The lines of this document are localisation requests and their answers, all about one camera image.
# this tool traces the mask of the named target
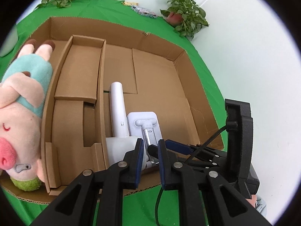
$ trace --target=gray object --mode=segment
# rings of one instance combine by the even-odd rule
[[[216,171],[210,171],[209,172],[209,176],[210,177],[217,177],[218,176],[218,173]]]
[[[126,161],[120,161],[119,163],[118,163],[118,166],[119,167],[126,167],[128,164],[127,164],[127,162]]]
[[[175,168],[181,168],[182,166],[183,166],[183,164],[181,163],[181,162],[175,162],[174,164],[173,164],[173,166],[175,167]]]
[[[266,213],[267,213],[266,202],[259,195],[257,195],[255,208],[262,216],[266,217]]]
[[[92,174],[92,171],[90,169],[86,169],[82,172],[82,175],[84,176],[90,176]]]
[[[0,48],[0,57],[4,57],[11,52],[18,42],[17,26],[14,25],[7,35],[2,47]]]

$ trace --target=green tablecloth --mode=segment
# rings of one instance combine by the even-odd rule
[[[140,16],[136,12],[132,11],[130,7],[123,6],[121,2],[117,0],[74,0],[72,2],[72,6],[66,9],[58,9],[54,6],[49,6],[47,8],[35,10],[17,25],[19,41],[14,50],[5,57],[0,57],[0,79],[3,77],[11,59],[14,57],[22,43],[50,16],[72,16],[101,19],[145,32],[150,32],[182,47],[189,55],[190,60],[201,79],[218,126],[224,126],[226,118],[224,99],[210,71],[194,46],[186,38],[181,38],[178,34],[174,33],[173,28],[168,25],[163,18],[159,17],[157,19],[151,19]],[[224,132],[222,134],[222,138],[225,150],[227,149],[226,137],[226,133]],[[124,198],[123,225],[156,225],[154,219],[154,207],[159,188],[160,187],[158,186]],[[6,195],[20,218],[22,218],[27,225],[29,225],[31,221],[46,207],[45,205],[37,205],[20,201],[8,193],[6,193]],[[179,225],[177,192],[165,191],[163,193],[159,207],[159,218],[162,225]]]

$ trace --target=pig snout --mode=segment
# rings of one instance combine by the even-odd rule
[[[0,169],[12,169],[16,163],[17,153],[9,141],[0,138]]]

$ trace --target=plush toy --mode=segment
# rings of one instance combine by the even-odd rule
[[[35,43],[33,39],[25,43],[0,83],[0,170],[24,191],[36,190],[44,182],[40,130],[52,77],[48,60],[55,48],[47,40],[33,53]]]

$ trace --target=blue gripper pad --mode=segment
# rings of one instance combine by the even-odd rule
[[[141,168],[143,163],[143,155],[144,155],[144,141],[142,140],[139,147],[137,164],[136,164],[136,175],[135,175],[135,186],[138,188],[141,178]]]
[[[165,145],[167,149],[173,150],[183,155],[190,155],[192,153],[192,150],[188,145],[170,139],[165,141]]]
[[[164,172],[165,169],[164,169],[164,163],[163,163],[163,157],[162,157],[160,143],[158,143],[158,158],[159,158],[159,170],[160,170],[161,185],[162,185],[162,188],[165,189],[165,172]]]

